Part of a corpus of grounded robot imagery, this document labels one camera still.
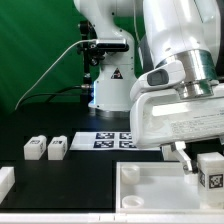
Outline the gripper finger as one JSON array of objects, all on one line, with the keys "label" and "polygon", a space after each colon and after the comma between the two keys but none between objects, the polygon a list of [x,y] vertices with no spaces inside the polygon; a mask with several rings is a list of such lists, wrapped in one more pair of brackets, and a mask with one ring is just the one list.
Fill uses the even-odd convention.
[{"label": "gripper finger", "polygon": [[171,144],[172,154],[182,164],[185,174],[193,172],[193,166],[190,157],[185,152],[186,144],[184,141],[176,141]]}]

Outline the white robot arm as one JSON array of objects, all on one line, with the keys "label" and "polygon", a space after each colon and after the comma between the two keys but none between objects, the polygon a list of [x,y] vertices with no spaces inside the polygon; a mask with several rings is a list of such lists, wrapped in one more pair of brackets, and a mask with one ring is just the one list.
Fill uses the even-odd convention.
[{"label": "white robot arm", "polygon": [[90,49],[100,74],[90,110],[129,116],[137,148],[167,146],[196,172],[186,145],[224,135],[216,0],[73,1],[96,33]]}]

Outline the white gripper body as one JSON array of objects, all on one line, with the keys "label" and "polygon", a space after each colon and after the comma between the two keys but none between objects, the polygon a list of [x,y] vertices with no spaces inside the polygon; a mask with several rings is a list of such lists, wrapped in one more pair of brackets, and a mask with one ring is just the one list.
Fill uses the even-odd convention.
[{"label": "white gripper body", "polygon": [[213,93],[189,100],[181,100],[174,89],[140,95],[130,112],[134,145],[149,149],[223,136],[224,84],[214,86]]}]

